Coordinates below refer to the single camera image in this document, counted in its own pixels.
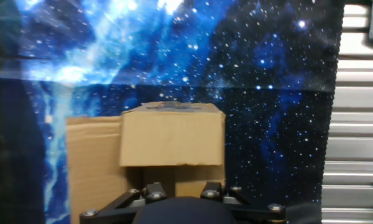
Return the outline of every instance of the brown cardboard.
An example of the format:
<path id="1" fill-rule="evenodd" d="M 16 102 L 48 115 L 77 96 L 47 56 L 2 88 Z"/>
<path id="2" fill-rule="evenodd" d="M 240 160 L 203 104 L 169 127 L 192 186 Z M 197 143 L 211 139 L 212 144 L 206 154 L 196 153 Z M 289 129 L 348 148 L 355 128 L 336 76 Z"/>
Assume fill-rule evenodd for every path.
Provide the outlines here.
<path id="1" fill-rule="evenodd" d="M 122 114 L 121 166 L 224 164 L 225 115 L 212 104 L 147 103 Z"/>
<path id="2" fill-rule="evenodd" d="M 72 224 L 79 224 L 85 210 L 101 209 L 140 186 L 139 170 L 119 167 L 120 125 L 120 117 L 67 120 Z"/>
<path id="3" fill-rule="evenodd" d="M 225 181 L 224 166 L 171 166 L 144 168 L 144 185 L 160 182 L 168 197 L 200 197 L 207 181 Z"/>

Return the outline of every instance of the galaxy backdrop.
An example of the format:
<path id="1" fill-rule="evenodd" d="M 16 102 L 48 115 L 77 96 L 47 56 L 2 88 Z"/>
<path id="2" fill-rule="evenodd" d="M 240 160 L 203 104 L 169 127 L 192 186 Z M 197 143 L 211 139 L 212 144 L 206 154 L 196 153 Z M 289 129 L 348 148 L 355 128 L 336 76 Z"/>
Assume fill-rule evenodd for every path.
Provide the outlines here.
<path id="1" fill-rule="evenodd" d="M 15 222 L 70 222 L 67 116 L 117 116 L 173 100 L 226 113 L 228 184 L 263 205 L 310 206 L 316 219 L 304 222 L 320 222 L 343 6 L 0 1 L 3 133 L 18 155 L 9 171 L 17 196 L 8 203 L 23 211 Z"/>

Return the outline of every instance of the metal shutter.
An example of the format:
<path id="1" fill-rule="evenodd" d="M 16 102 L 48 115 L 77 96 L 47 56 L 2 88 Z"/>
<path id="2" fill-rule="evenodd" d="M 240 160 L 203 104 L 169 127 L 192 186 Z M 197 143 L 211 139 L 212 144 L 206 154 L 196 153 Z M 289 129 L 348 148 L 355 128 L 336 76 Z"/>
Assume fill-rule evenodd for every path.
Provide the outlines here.
<path id="1" fill-rule="evenodd" d="M 371 7 L 347 4 L 325 173 L 323 223 L 373 223 Z"/>

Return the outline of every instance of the black dome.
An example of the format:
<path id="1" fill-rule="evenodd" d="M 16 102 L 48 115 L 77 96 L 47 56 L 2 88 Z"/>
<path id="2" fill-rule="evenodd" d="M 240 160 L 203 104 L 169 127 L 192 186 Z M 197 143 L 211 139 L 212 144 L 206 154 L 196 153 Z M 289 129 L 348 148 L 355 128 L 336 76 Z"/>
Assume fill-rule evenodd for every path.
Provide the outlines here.
<path id="1" fill-rule="evenodd" d="M 146 205 L 133 224 L 233 224 L 224 204 L 193 197 L 170 198 Z"/>

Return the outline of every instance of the bolt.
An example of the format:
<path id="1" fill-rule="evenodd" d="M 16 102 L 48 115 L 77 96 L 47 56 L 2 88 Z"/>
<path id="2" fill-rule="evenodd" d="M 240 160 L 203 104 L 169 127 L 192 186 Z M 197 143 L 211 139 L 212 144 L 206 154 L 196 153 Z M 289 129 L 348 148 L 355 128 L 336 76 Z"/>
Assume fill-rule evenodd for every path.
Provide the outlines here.
<path id="1" fill-rule="evenodd" d="M 93 209 L 89 209 L 83 212 L 83 215 L 86 217 L 92 217 L 92 216 L 95 216 L 97 213 L 98 213 L 98 210 L 93 208 Z"/>
<path id="2" fill-rule="evenodd" d="M 276 203 L 272 203 L 272 204 L 268 205 L 268 208 L 271 211 L 280 211 L 283 208 L 283 206 L 281 206 L 279 204 L 276 204 Z"/>
<path id="3" fill-rule="evenodd" d="M 231 187 L 232 190 L 242 190 L 242 187 L 238 187 L 238 186 L 234 186 L 234 187 Z"/>
<path id="4" fill-rule="evenodd" d="M 149 196 L 153 199 L 160 199 L 164 194 L 162 192 L 152 192 Z"/>
<path id="5" fill-rule="evenodd" d="M 129 192 L 132 193 L 132 194 L 136 194 L 136 193 L 138 193 L 139 191 L 138 191 L 137 189 L 130 189 Z"/>
<path id="6" fill-rule="evenodd" d="M 206 197 L 215 197 L 215 196 L 218 196 L 219 195 L 219 192 L 216 191 L 216 190 L 205 190 L 203 192 L 203 195 L 206 196 Z"/>

